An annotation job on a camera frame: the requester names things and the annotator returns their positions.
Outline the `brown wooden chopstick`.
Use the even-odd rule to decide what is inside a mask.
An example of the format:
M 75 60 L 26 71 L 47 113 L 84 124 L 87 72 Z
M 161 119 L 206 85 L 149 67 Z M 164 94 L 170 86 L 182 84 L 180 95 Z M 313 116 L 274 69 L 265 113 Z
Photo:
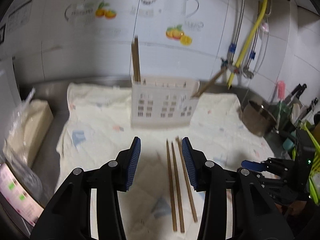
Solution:
M 176 184 L 176 191 L 177 191 L 177 202 L 178 202 L 178 215 L 179 215 L 179 221 L 180 221 L 180 232 L 181 233 L 185 233 L 180 180 L 179 180 L 177 160 L 176 160 L 176 154 L 175 154 L 175 148 L 174 148 L 174 143 L 173 142 L 171 142 L 171 150 L 172 150 L 172 159 L 173 159 L 173 164 L 174 164 L 175 184 Z
M 178 149 L 179 149 L 179 153 L 180 153 L 180 158 L 181 158 L 181 163 L 182 163 L 183 174 L 184 174 L 185 184 L 186 184 L 186 188 L 187 188 L 191 213 L 192 213 L 194 222 L 197 223 L 198 218 L 197 218 L 196 208 L 195 208 L 194 199 L 193 199 L 193 195 L 192 195 L 191 188 L 190 188 L 190 181 L 188 178 L 187 169 L 185 166 L 185 161 L 184 161 L 184 157 L 183 157 L 183 153 L 182 153 L 182 142 L 179 137 L 176 137 L 175 140 L 178 144 Z
M 174 232 L 177 232 L 177 217 L 175 209 L 175 196 L 174 196 L 174 186 L 170 159 L 169 142 L 166 140 L 167 149 L 167 165 L 168 165 L 168 177 L 169 177 L 169 193 L 170 193 L 170 205 L 171 205 L 171 217 L 172 217 L 172 228 Z

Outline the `stainless steel pot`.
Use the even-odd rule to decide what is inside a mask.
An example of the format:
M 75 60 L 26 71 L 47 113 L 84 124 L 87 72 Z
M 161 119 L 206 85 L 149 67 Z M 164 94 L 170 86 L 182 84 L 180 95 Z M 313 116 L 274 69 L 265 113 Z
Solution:
M 249 100 L 242 113 L 242 122 L 258 137 L 264 137 L 276 126 L 274 116 L 261 104 Z

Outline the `cream quilted mat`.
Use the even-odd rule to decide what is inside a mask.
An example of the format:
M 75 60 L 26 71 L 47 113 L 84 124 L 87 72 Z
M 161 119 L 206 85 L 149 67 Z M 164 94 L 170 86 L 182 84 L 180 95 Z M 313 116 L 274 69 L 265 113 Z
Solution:
M 69 118 L 56 150 L 60 155 L 59 183 L 71 171 L 100 168 L 141 139 L 141 154 L 129 191 L 118 194 L 127 239 L 196 239 L 195 223 L 179 149 L 175 138 L 188 137 L 193 148 L 228 170 L 244 160 L 263 161 L 273 156 L 265 139 L 253 135 L 241 121 L 240 102 L 234 94 L 203 94 L 188 127 L 133 129 L 131 89 L 74 83 L 67 89 Z M 172 228 L 166 140 L 169 142 L 177 232 Z M 185 233 L 180 232 L 177 191 L 172 159 L 174 143 L 180 180 Z M 202 216 L 204 193 L 191 188 L 196 213 Z

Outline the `white utensil holder caddy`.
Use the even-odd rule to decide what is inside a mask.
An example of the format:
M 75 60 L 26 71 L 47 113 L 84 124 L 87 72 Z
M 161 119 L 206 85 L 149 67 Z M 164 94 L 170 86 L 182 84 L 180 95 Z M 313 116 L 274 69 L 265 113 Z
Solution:
M 198 80 L 166 76 L 132 79 L 131 126 L 174 128 L 189 126 L 199 99 Z

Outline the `chopstick in holder right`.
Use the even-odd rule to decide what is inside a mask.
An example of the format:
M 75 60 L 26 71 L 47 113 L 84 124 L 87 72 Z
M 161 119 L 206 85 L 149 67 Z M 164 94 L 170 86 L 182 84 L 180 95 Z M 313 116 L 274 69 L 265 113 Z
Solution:
M 220 76 L 226 72 L 227 67 L 222 67 L 203 87 L 201 87 L 191 98 L 199 98 L 210 86 L 212 86 Z

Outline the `chopstick in holder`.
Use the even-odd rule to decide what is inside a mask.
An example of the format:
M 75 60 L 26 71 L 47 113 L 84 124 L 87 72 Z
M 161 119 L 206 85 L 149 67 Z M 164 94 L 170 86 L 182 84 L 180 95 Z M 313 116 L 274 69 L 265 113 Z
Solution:
M 222 67 L 203 87 L 201 87 L 191 98 L 199 98 L 210 86 L 212 86 L 220 76 L 226 72 L 227 67 Z
M 140 83 L 141 77 L 140 77 L 138 36 L 135 36 L 131 43 L 131 55 L 132 55 L 134 81 Z

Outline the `pink bottle brush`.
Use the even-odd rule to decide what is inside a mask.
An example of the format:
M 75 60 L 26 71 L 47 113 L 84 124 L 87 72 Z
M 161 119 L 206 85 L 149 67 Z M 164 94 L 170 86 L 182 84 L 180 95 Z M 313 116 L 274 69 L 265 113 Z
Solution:
M 286 84 L 283 80 L 280 80 L 277 82 L 277 98 L 278 98 L 278 106 L 277 106 L 277 118 L 276 118 L 276 130 L 279 129 L 279 125 L 280 125 L 280 118 L 281 118 L 281 109 L 283 106 L 283 101 L 285 99 L 285 87 Z

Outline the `bagged beige box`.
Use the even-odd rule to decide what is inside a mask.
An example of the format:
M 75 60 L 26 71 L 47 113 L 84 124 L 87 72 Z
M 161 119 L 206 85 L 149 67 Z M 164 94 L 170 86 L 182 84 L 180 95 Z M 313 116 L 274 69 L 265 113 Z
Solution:
M 25 104 L 24 109 L 13 115 L 4 140 L 4 156 L 9 161 L 17 160 L 32 167 L 52 122 L 53 114 L 47 101 L 35 99 Z

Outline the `pink labelled package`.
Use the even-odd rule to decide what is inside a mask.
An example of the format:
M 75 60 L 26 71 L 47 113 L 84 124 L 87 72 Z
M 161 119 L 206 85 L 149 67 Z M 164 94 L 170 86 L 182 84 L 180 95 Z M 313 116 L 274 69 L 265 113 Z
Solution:
M 23 188 L 7 164 L 1 165 L 1 194 L 31 226 L 35 226 L 44 208 Z

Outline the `chopstick in holder left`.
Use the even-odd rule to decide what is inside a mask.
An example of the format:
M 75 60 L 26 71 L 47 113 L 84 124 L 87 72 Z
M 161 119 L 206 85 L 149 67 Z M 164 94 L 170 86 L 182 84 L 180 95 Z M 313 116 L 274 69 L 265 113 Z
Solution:
M 131 55 L 132 55 L 134 81 L 140 83 L 141 77 L 140 77 L 138 36 L 135 36 L 131 43 Z

